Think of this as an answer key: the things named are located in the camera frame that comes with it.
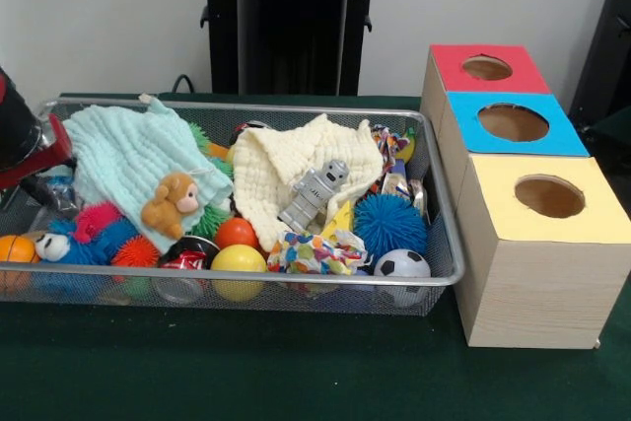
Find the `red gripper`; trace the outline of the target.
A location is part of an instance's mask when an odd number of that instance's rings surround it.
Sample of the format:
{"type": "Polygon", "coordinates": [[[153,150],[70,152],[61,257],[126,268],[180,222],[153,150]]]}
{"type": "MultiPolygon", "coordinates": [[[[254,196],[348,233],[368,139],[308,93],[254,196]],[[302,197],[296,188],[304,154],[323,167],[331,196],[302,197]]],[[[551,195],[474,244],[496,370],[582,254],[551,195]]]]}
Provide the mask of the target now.
{"type": "Polygon", "coordinates": [[[31,112],[1,113],[1,188],[19,185],[41,206],[49,205],[49,192],[39,172],[65,164],[72,143],[62,121],[50,113],[45,119],[31,112]]]}

